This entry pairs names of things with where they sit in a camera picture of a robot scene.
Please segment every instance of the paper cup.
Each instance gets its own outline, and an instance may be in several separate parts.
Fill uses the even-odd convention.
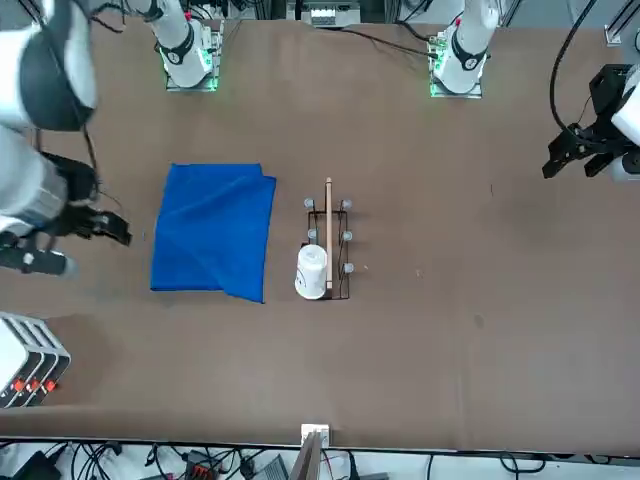
[[[322,298],[327,290],[327,252],[319,245],[305,245],[298,253],[294,285],[307,300]]]

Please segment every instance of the blue towel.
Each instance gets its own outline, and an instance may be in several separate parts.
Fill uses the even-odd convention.
[[[156,223],[151,289],[263,301],[276,179],[258,164],[172,165]]]

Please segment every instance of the cable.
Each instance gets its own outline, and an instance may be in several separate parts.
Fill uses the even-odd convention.
[[[29,7],[27,7],[25,5],[23,0],[17,0],[17,1],[20,4],[20,6],[22,7],[22,9],[27,13],[27,15],[29,15],[33,19],[33,21],[38,23],[38,25],[40,26],[40,30],[42,31],[43,35],[45,35],[45,37],[47,38],[47,42],[49,43],[49,51],[51,52],[51,56],[52,56],[52,58],[54,60],[54,64],[56,65],[56,69],[58,70],[58,76],[64,82],[65,87],[67,89],[67,93],[68,93],[68,95],[69,95],[69,97],[71,99],[71,107],[72,107],[73,113],[74,113],[74,115],[76,117],[76,122],[79,125],[82,124],[82,127],[81,127],[82,135],[84,136],[85,143],[87,144],[87,151],[89,152],[89,159],[91,161],[91,167],[94,169],[95,190],[91,193],[91,196],[89,197],[89,200],[91,200],[92,202],[95,202],[97,200],[97,198],[98,198],[98,193],[100,191],[100,174],[98,172],[98,163],[97,163],[96,158],[95,158],[95,150],[93,148],[93,143],[91,142],[91,137],[89,136],[89,132],[87,131],[86,124],[83,124],[83,122],[81,121],[79,106],[76,103],[76,96],[75,96],[75,93],[73,92],[73,87],[71,86],[71,81],[69,80],[69,77],[67,76],[67,74],[65,72],[62,60],[60,59],[60,56],[58,55],[58,52],[56,51],[55,42],[53,40],[53,34],[49,30],[49,27],[44,23],[44,20],[42,19],[42,15],[34,14],[29,9]],[[27,0],[27,2],[36,11],[39,11],[32,0]]]
[[[589,100],[591,100],[591,95],[589,95],[589,98],[587,98],[587,101],[584,102],[584,107],[582,107],[582,113],[580,114],[580,118],[578,118],[576,123],[580,123],[580,120],[582,120],[582,117],[584,117],[584,113],[587,111],[587,105],[589,105]]]
[[[327,468],[329,469],[329,475],[331,476],[331,480],[335,480],[335,477],[333,476],[333,469],[331,468],[331,462],[329,461],[329,457],[327,457],[327,452],[323,450],[322,455],[324,455],[324,460],[325,462],[327,462]]]
[[[256,458],[258,455],[260,455],[261,453],[266,452],[266,449],[262,449],[259,450],[257,453],[254,453],[253,455],[248,456],[247,458],[243,458],[240,460],[240,466],[238,468],[236,468],[233,472],[231,472],[227,477],[225,477],[225,480],[231,480],[231,478],[240,471],[240,469],[242,468],[243,463],[249,462],[251,460],[253,460],[254,458]]]
[[[431,466],[433,465],[433,458],[435,457],[435,455],[431,455],[429,457],[429,463],[427,464],[427,475],[425,477],[425,480],[431,480]]]
[[[191,5],[191,10],[193,10],[194,8],[198,9],[196,10],[196,12],[204,12],[207,14],[207,17],[209,17],[210,20],[213,20],[213,16],[211,15],[211,13],[209,13],[204,7],[201,7],[200,5]]]
[[[395,48],[396,50],[400,50],[402,52],[413,53],[415,55],[422,55],[422,56],[431,57],[431,58],[436,58],[437,57],[437,55],[435,53],[424,52],[422,50],[417,50],[415,48],[405,47],[403,45],[398,45],[397,43],[393,43],[393,42],[390,42],[388,40],[384,40],[382,38],[374,37],[374,36],[368,35],[366,33],[358,32],[356,30],[349,30],[348,28],[343,28],[341,30],[335,30],[335,31],[344,32],[344,33],[352,33],[353,35],[358,35],[359,37],[362,37],[362,38],[368,38],[369,40],[373,40],[374,42],[378,42],[378,43],[382,43],[384,45],[388,45],[389,47]]]
[[[429,40],[431,40],[431,36],[420,35],[418,32],[415,31],[415,29],[411,25],[407,23],[406,20],[400,20],[399,22],[396,22],[396,23],[406,28],[409,31],[409,33],[414,37],[416,37],[418,40],[422,40],[423,42],[428,42]]]
[[[92,472],[95,471],[95,468],[98,467],[98,472],[100,473],[100,478],[102,480],[111,480],[111,477],[109,477],[109,475],[107,475],[107,472],[104,471],[104,469],[102,468],[102,465],[100,465],[100,459],[102,458],[102,456],[106,453],[107,451],[107,447],[106,445],[102,445],[101,447],[98,448],[98,451],[96,452],[93,447],[91,446],[91,444],[89,444],[89,450],[91,450],[91,452],[94,454],[94,464],[93,464],[93,470]]]
[[[356,459],[353,456],[353,453],[351,453],[351,450],[347,450],[347,454],[349,455],[349,480],[360,480]]]
[[[460,12],[458,15],[456,15],[455,17],[453,17],[453,20],[451,20],[451,23],[449,24],[449,26],[451,26],[451,25],[453,25],[454,23],[456,23],[456,20],[457,20],[457,19],[459,19],[459,18],[462,16],[462,14],[463,14],[463,13],[464,13],[464,10],[463,10],[463,11],[461,11],[461,12]]]
[[[562,44],[562,47],[560,47],[560,51],[558,52],[556,61],[553,64],[553,69],[551,70],[551,79],[549,80],[549,104],[551,107],[551,115],[553,115],[553,119],[555,120],[555,122],[564,132],[569,133],[578,144],[586,145],[592,148],[600,148],[600,149],[602,149],[602,147],[611,147],[611,145],[616,147],[622,147],[627,143],[626,139],[623,139],[619,142],[607,142],[606,139],[600,139],[600,141],[591,141],[581,137],[580,132],[576,133],[564,124],[564,122],[560,118],[560,115],[558,114],[558,110],[556,107],[556,80],[558,78],[558,69],[560,68],[560,63],[562,62],[562,59],[564,58],[569,48],[569,45],[573,40],[573,37],[578,31],[578,28],[580,28],[580,25],[582,25],[582,22],[587,17],[587,15],[591,11],[591,9],[594,7],[594,5],[597,3],[597,1],[598,0],[589,0],[589,3],[587,4],[587,6],[584,7],[584,10],[580,14],[576,22],[573,24],[573,26],[571,27],[571,30],[569,31],[569,35],[567,35],[567,38]]]
[[[124,33],[123,29],[112,27],[111,25],[109,25],[104,20],[101,20],[100,17],[93,16],[93,17],[91,17],[91,21],[92,22],[96,22],[98,25],[100,25],[101,27],[106,28],[110,32],[117,33],[117,34]]]
[[[423,6],[424,6],[424,10],[422,11],[422,13],[425,13],[427,10],[429,10],[429,7],[431,6],[432,3],[433,3],[433,0],[422,0],[418,5],[416,5],[416,7],[411,11],[411,13],[406,16],[403,22],[408,22],[416,14],[416,12],[420,10],[420,8],[422,8]]]
[[[511,460],[513,462],[513,467],[510,467],[509,465],[507,465],[505,463],[505,461],[504,461],[505,457],[508,457],[509,460]],[[518,462],[516,460],[516,457],[510,452],[501,452],[500,456],[498,457],[498,459],[500,460],[500,464],[502,465],[502,467],[507,472],[513,473],[516,476],[516,480],[519,479],[521,474],[530,475],[530,474],[534,474],[534,473],[540,473],[547,466],[547,461],[544,458],[541,458],[541,459],[539,459],[541,463],[540,463],[540,465],[538,467],[522,469],[522,468],[520,468],[518,466]]]

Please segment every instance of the wire bundle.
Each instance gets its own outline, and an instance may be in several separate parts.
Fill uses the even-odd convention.
[[[164,469],[162,468],[162,465],[160,463],[160,459],[158,456],[158,450],[161,446],[164,446],[164,445],[153,445],[151,447],[151,450],[149,451],[149,455],[147,456],[147,465],[151,465],[152,463],[155,463],[156,468],[160,473],[160,476],[166,480],[169,480],[170,477],[165,473]],[[250,480],[255,475],[255,472],[253,470],[253,459],[266,451],[265,449],[258,450],[258,452],[248,457],[243,457],[242,452],[239,449],[233,448],[230,450],[219,452],[212,456],[211,453],[209,452],[209,448],[205,448],[206,453],[203,453],[203,452],[200,452],[200,453],[203,453],[206,458],[196,464],[188,465],[187,453],[181,453],[177,448],[171,445],[169,445],[169,448],[171,448],[171,450],[173,450],[175,454],[178,455],[186,464],[184,472],[178,477],[177,480],[197,479],[198,477],[193,476],[193,473],[194,473],[193,470],[196,469],[197,467],[206,467],[207,470],[215,474],[216,477],[219,475],[226,475],[225,480],[231,480],[238,472],[242,474],[245,480]],[[225,468],[223,462],[229,456],[231,456],[231,462]],[[233,466],[236,462],[236,457],[240,458],[240,465],[235,469],[233,469]]]
[[[80,468],[79,474],[76,476],[76,462],[78,452],[81,448],[84,453],[87,454],[87,459],[82,465],[82,468]],[[119,455],[120,452],[122,452],[121,449],[122,447],[118,444],[105,443],[100,445],[97,449],[94,449],[92,444],[81,443],[76,447],[73,452],[73,457],[71,458],[71,480],[97,480],[98,478],[100,480],[111,480],[111,477],[100,464],[100,460],[107,451],[113,450],[116,452],[116,455]]]

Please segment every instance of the table surface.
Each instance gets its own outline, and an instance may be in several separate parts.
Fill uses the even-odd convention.
[[[420,47],[400,27],[359,28]],[[90,130],[134,242],[65,240],[74,279],[0,272],[3,309],[54,317],[73,356],[48,406],[5,413],[0,432],[296,443],[301,423],[329,423],[350,446],[637,453],[640,189],[578,163],[540,170],[566,31],[497,32],[471,101],[429,98],[423,57],[355,35],[232,30],[220,90],[184,95],[164,91],[142,24],[95,31]],[[601,31],[576,36],[565,121],[615,61]],[[77,134],[44,145],[86,159]],[[149,291],[172,162],[277,177],[265,305]],[[305,302],[303,199],[327,176],[354,202],[357,272],[351,300]]]

